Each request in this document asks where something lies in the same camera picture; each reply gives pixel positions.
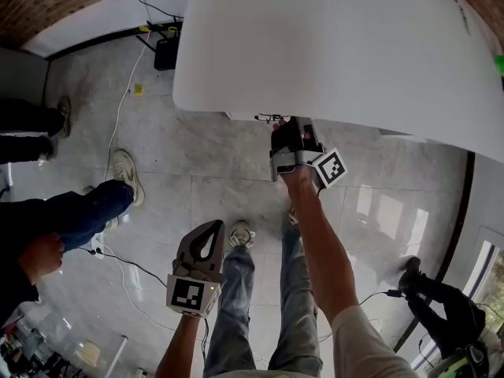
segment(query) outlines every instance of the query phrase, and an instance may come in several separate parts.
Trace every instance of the forearm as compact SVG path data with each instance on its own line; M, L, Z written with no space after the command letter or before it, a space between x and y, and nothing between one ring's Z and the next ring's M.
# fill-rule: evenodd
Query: forearm
M311 180L291 185L289 195L299 222L315 302L331 323L339 312L358 305L351 263L324 215Z
M199 319L185 315L180 318L179 326L173 335L165 356L157 367L156 378L171 376L189 378L191 376Z

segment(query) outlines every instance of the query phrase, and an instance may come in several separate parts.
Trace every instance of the jeans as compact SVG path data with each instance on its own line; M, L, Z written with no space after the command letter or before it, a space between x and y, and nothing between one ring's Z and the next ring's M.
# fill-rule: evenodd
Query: jeans
M0 203L3 254L14 258L36 237L57 232L65 252L85 245L106 223L133 203L133 189L125 182L100 183L87 195L67 192L53 198Z
M250 298L254 284L254 263L249 250L235 247L224 259L223 274L224 286L204 378L255 369L248 342ZM317 337L317 307L297 228L287 228L283 233L280 294L280 338L269 369L319 376L322 360Z
M65 118L54 108L41 108L23 99L0 99L0 133L46 132L58 133ZM37 161L50 148L43 137L0 136L0 164Z
M440 317L419 294L443 304L447 318ZM413 315L434 340L443 360L457 348L475 343L485 327L485 312L469 297L457 288L429 279L426 275L419 276L409 285L406 301Z

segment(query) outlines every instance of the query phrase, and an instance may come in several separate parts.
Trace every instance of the gray sleeve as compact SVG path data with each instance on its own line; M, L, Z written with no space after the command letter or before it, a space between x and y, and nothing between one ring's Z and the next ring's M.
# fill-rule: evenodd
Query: gray sleeve
M360 306L351 306L332 322L335 378L417 378L369 323Z

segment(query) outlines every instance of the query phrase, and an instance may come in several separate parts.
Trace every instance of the metal pole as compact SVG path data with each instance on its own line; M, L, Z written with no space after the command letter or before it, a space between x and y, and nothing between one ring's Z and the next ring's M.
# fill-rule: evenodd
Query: metal pole
M124 346L126 346L126 342L128 341L128 338L126 336L123 336L123 342L119 346L119 350L117 351L115 357L113 358L112 362L110 363L110 367L107 370L107 374L105 374L105 378L109 378L110 374L112 373L113 368L117 364L117 360L119 360L120 354L123 352Z

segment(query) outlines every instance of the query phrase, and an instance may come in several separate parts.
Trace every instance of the gray pants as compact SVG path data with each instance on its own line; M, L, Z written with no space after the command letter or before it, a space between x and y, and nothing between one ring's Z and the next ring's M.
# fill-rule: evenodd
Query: gray pants
M282 237L282 326L269 369L319 376L322 360L317 338L317 307L299 236L297 228L289 228ZM254 262L249 250L235 247L224 259L223 274L224 286L204 378L256 369L248 342L249 307L254 285Z

